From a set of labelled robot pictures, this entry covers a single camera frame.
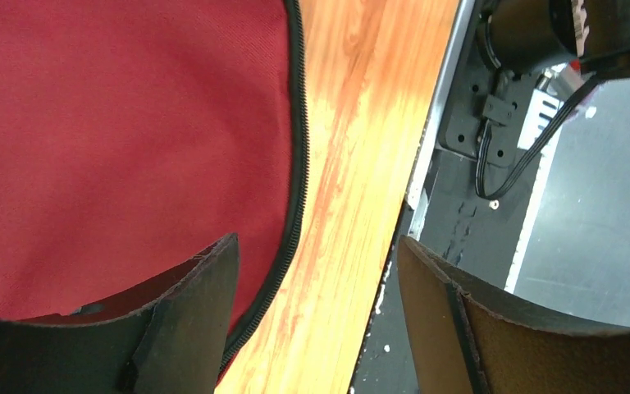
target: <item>wooden board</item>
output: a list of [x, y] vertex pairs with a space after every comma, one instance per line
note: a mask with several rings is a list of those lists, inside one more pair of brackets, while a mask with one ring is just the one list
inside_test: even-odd
[[302, 0], [311, 168], [299, 251], [218, 393], [344, 393], [458, 0]]

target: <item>wood grain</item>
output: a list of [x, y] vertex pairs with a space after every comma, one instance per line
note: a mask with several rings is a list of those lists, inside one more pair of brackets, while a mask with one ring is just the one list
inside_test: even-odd
[[302, 0], [311, 180], [299, 251], [218, 393], [344, 393], [458, 0]]

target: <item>wire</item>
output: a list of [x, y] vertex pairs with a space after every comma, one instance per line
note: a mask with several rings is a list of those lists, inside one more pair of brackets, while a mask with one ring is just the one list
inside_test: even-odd
[[540, 154], [542, 148], [544, 148], [552, 139], [556, 131], [564, 124], [566, 118], [573, 112], [574, 109], [581, 103], [600, 83], [594, 76], [587, 80], [580, 88], [578, 88], [571, 97], [566, 100], [566, 103], [557, 111], [556, 115], [549, 122], [547, 127], [542, 131], [539, 137], [532, 144], [530, 149], [518, 160], [513, 170], [506, 177], [504, 183], [493, 193], [487, 194], [486, 192], [486, 165], [489, 155], [489, 145], [491, 144], [491, 128], [493, 124], [491, 121], [486, 120], [480, 134], [479, 148], [477, 149], [477, 166], [474, 174], [474, 191], [482, 199], [494, 200], [500, 199], [515, 185], [525, 169], [535, 157]]

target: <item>black motor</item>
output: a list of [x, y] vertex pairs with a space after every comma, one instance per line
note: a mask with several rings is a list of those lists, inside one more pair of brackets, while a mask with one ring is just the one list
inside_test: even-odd
[[502, 0], [478, 33], [497, 68], [522, 74], [578, 58], [600, 80], [630, 77], [630, 0]]

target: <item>gray floor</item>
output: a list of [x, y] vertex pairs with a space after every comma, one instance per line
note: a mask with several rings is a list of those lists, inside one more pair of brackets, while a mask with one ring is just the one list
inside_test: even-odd
[[514, 294], [630, 326], [630, 80], [564, 127]]

